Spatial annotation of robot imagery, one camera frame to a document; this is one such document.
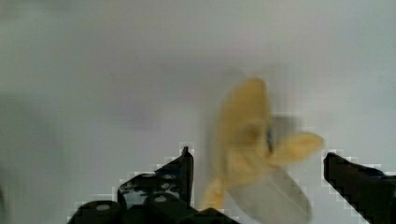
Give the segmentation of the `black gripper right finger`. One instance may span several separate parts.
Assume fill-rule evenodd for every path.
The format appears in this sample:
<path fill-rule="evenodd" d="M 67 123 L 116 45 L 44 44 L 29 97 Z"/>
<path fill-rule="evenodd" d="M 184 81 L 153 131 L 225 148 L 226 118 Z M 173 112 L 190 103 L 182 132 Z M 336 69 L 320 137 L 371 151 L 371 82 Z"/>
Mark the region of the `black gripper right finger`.
<path fill-rule="evenodd" d="M 328 153 L 324 179 L 369 223 L 395 224 L 394 175 Z"/>

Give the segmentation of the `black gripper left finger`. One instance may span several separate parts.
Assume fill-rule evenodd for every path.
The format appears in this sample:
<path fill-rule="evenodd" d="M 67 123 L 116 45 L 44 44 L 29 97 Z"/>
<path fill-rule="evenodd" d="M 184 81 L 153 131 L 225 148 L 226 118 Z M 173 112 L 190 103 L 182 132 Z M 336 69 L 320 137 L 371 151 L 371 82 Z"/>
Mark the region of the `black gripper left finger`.
<path fill-rule="evenodd" d="M 67 224 L 239 224 L 216 209 L 191 206 L 193 165 L 184 147 L 163 167 L 121 184 L 116 201 L 83 204 Z"/>

